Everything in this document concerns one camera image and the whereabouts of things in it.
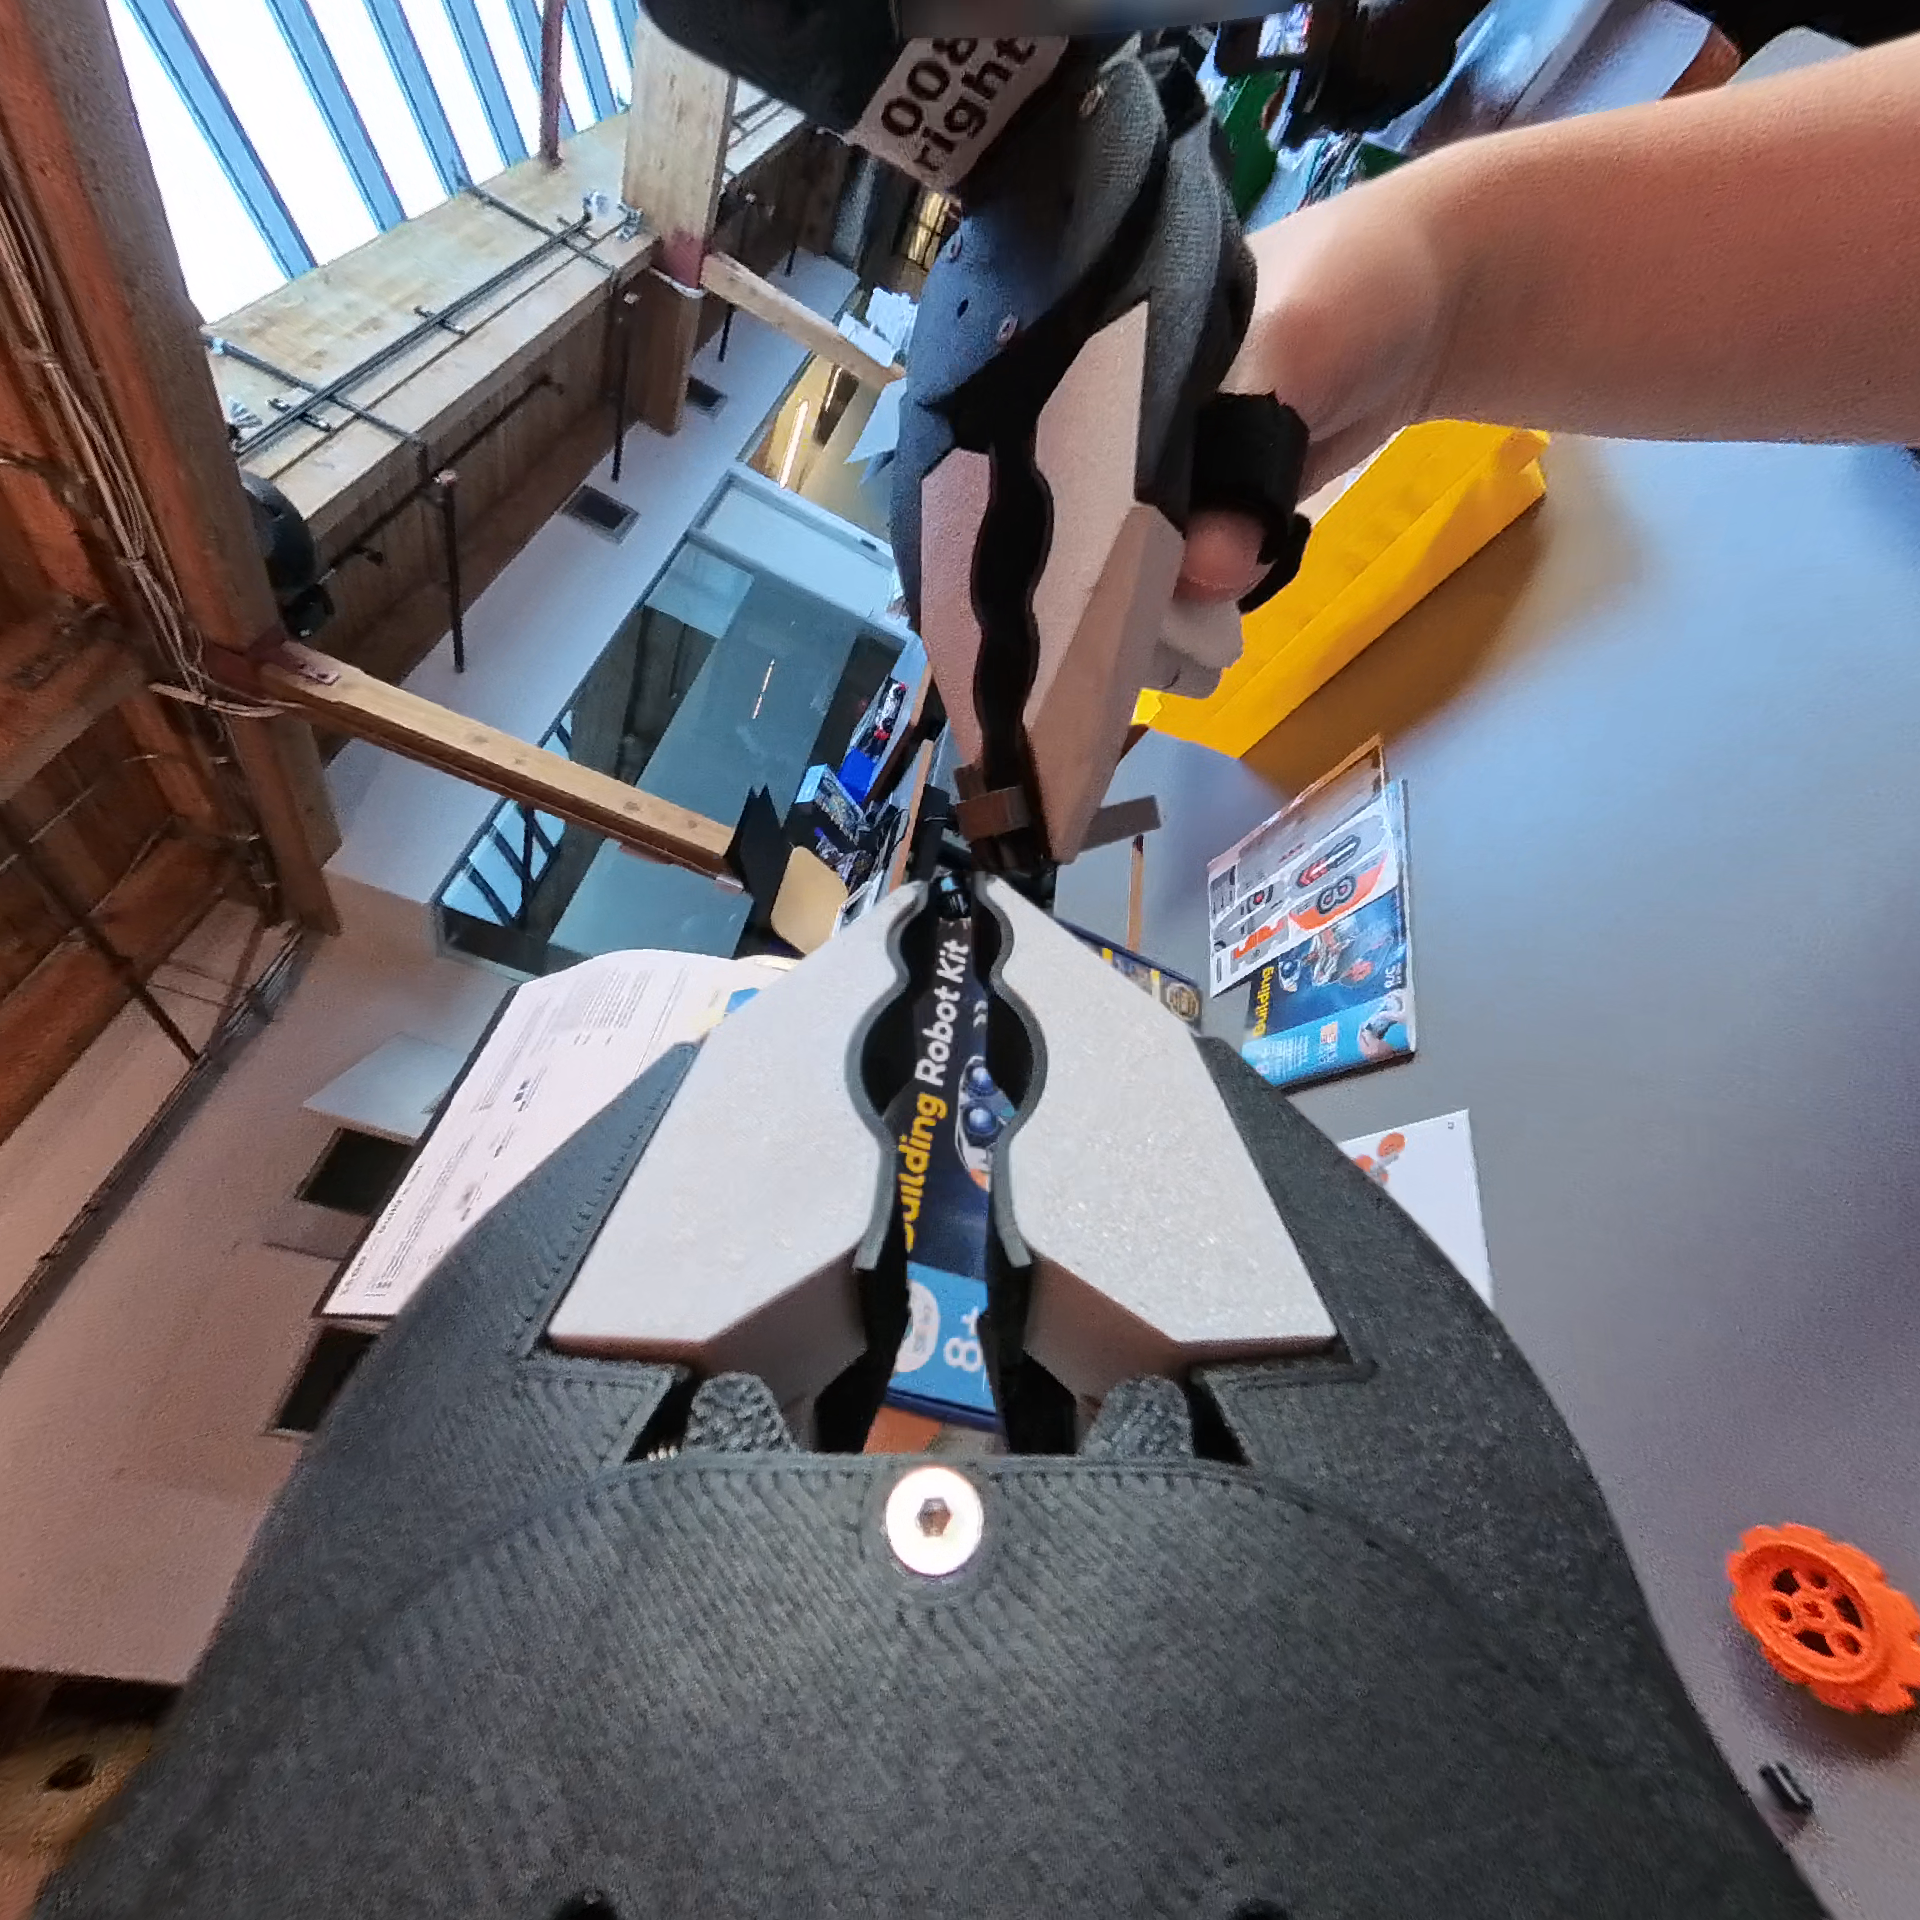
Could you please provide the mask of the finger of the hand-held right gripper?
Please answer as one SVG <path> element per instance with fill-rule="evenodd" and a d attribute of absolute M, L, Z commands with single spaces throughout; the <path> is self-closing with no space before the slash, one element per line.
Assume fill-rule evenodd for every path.
<path fill-rule="evenodd" d="M 1018 817 L 1052 813 L 1058 649 L 1041 607 L 1052 522 L 1031 439 L 951 447 L 922 482 L 922 634 L 962 788 L 1022 791 L 998 809 Z"/>
<path fill-rule="evenodd" d="M 1147 306 L 1099 329 L 1041 407 L 1047 551 L 1026 757 L 1047 857 L 1078 857 L 1162 654 L 1185 534 L 1138 498 Z"/>

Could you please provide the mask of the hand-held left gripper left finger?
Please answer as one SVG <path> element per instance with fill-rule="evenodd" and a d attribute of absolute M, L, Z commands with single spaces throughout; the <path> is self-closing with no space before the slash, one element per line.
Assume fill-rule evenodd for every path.
<path fill-rule="evenodd" d="M 748 1373 L 861 1450 L 905 1336 L 895 1120 L 933 892 L 907 882 L 727 1014 L 667 1100 L 546 1341 Z"/>

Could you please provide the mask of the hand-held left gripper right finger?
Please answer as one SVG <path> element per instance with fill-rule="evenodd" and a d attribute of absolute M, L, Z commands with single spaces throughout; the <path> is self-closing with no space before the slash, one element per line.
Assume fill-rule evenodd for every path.
<path fill-rule="evenodd" d="M 988 1356 L 1010 1450 L 1075 1448 L 1143 1376 L 1325 1360 L 1337 1324 L 1188 1024 L 1002 877 L 977 882 L 993 1153 Z"/>

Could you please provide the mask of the small grey toy part assembly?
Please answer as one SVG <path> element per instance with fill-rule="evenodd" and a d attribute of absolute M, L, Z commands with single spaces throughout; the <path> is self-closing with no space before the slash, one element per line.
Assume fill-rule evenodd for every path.
<path fill-rule="evenodd" d="M 978 767 L 962 762 L 954 769 L 954 817 L 974 863 L 989 872 L 1035 877 L 1053 872 L 1092 847 L 1133 841 L 1158 830 L 1162 804 L 1147 794 L 1098 806 L 1089 824 L 1069 834 L 1069 846 L 1058 849 L 1023 785 L 988 785 Z"/>

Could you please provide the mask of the person's right forearm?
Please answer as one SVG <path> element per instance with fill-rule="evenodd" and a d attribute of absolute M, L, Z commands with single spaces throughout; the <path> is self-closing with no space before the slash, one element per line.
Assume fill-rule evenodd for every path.
<path fill-rule="evenodd" d="M 1917 46 L 1460 146 L 1438 416 L 1911 445 Z"/>

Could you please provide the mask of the person's right hand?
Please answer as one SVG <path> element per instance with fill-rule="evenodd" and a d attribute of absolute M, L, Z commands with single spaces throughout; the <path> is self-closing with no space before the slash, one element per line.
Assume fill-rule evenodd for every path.
<path fill-rule="evenodd" d="M 1305 428 L 1311 493 L 1427 420 L 1493 420 L 1498 337 L 1481 310 L 1494 263 L 1493 142 L 1417 160 L 1309 205 L 1255 242 L 1255 310 L 1225 378 Z"/>

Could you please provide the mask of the robot kit box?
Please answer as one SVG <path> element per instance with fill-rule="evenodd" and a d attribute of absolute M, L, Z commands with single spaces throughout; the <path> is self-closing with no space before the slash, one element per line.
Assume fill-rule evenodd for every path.
<path fill-rule="evenodd" d="M 989 1012 L 972 924 L 943 919 L 914 1002 L 914 1063 L 892 1100 L 907 1325 L 886 1401 L 993 1431 L 978 1317 L 988 1308 L 993 1151 L 1012 1118 L 988 1066 Z M 618 951 L 507 1001 L 450 1085 L 396 1198 L 319 1305 L 329 1324 L 389 1321 L 482 1214 L 669 1046 L 702 1039 L 766 990 L 781 961 Z"/>

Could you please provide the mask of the glass partition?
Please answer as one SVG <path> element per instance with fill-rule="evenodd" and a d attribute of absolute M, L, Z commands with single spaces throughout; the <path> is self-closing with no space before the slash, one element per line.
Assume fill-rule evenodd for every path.
<path fill-rule="evenodd" d="M 711 493 L 542 744 L 734 828 L 837 761 L 905 647 L 882 538 L 743 468 Z M 507 975 L 599 952 L 732 954 L 748 903 L 546 806 L 502 799 L 435 900 L 438 946 Z"/>

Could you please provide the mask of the open instruction booklet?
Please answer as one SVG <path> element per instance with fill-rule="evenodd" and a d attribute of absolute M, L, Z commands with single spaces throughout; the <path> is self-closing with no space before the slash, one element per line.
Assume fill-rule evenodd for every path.
<path fill-rule="evenodd" d="M 1407 1214 L 1486 1305 L 1494 1303 L 1470 1110 L 1374 1128 L 1339 1140 L 1339 1151 Z"/>

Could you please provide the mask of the yellow plastic bin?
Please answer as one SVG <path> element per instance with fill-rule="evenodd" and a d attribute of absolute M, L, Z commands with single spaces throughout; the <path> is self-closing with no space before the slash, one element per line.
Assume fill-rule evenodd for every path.
<path fill-rule="evenodd" d="M 1434 420 L 1337 487 L 1299 576 L 1241 618 L 1238 661 L 1202 698 L 1145 693 L 1133 725 L 1228 757 L 1253 749 L 1545 493 L 1539 429 Z"/>

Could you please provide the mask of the colourful leaflet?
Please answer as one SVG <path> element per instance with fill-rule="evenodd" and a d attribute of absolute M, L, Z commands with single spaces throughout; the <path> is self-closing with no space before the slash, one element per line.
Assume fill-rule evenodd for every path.
<path fill-rule="evenodd" d="M 1207 985 L 1274 1087 L 1415 1053 L 1406 788 L 1378 736 L 1207 863 Z"/>

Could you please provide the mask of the wooden brace beam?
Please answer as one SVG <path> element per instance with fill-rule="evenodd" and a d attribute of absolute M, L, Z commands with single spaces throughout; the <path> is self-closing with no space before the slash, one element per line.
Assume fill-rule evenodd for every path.
<path fill-rule="evenodd" d="M 334 734 L 367 740 L 530 812 L 599 832 L 637 857 L 707 874 L 734 894 L 748 889 L 734 862 L 737 830 L 695 809 L 661 799 L 298 642 L 266 656 L 253 665 L 253 674 L 262 693 L 302 709 Z"/>

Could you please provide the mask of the skylight window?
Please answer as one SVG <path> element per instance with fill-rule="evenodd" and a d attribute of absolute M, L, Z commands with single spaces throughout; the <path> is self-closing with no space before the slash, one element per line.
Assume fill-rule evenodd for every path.
<path fill-rule="evenodd" d="M 185 288 L 223 320 L 537 154 L 540 1 L 109 1 Z"/>

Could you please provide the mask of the orange toy wheel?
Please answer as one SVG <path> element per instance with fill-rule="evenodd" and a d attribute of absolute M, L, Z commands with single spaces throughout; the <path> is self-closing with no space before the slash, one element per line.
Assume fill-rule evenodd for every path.
<path fill-rule="evenodd" d="M 1766 1663 L 1837 1712 L 1917 1701 L 1917 1607 L 1868 1552 L 1806 1525 L 1754 1527 L 1725 1559 L 1733 1610 Z"/>

